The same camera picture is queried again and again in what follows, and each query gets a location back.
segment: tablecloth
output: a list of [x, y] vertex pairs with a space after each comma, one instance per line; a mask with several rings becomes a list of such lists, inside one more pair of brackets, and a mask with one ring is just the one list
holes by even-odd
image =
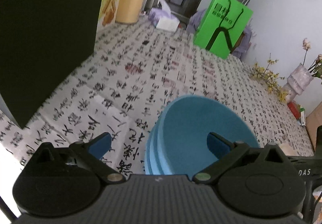
[[232, 109], [261, 147], [288, 143], [300, 156], [313, 155], [305, 128], [287, 105], [249, 78], [249, 66], [194, 46], [192, 36], [155, 29], [146, 17], [106, 28], [97, 34], [94, 53], [24, 129], [0, 113], [1, 144], [24, 166], [42, 142], [66, 147], [110, 132], [112, 149], [102, 161], [125, 176], [144, 173], [145, 143], [163, 109], [179, 96], [196, 94]]

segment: black circular motor cover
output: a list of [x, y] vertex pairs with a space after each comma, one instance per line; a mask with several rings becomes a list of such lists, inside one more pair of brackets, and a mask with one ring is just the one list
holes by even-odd
[[19, 209], [28, 214], [69, 215], [91, 204], [100, 191], [96, 175], [76, 166], [48, 161], [24, 171], [17, 178], [12, 194]]
[[288, 164], [263, 161], [227, 171], [218, 181], [218, 192], [239, 212], [272, 218], [299, 212], [305, 185]]

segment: screw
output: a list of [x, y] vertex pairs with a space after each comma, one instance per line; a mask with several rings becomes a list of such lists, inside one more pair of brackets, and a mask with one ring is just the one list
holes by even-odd
[[199, 181], [208, 181], [211, 179], [211, 176], [208, 173], [198, 173], [194, 176]]
[[123, 176], [119, 173], [112, 173], [107, 176], [107, 180], [111, 182], [118, 182], [123, 179]]

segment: ribbed gray surface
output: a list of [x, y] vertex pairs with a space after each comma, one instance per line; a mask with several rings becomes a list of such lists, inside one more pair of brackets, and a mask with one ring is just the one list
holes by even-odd
[[206, 185], [186, 176], [132, 175], [105, 188], [87, 209], [59, 219], [22, 215], [16, 224], [305, 224], [297, 216], [257, 220], [233, 212]]

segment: pink vase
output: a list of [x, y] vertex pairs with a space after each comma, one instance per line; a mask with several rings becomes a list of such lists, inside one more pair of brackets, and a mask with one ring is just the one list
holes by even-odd
[[313, 80], [309, 71], [300, 64], [287, 78], [287, 83], [283, 86], [289, 95], [285, 98], [290, 103], [296, 95], [301, 95], [306, 87]]

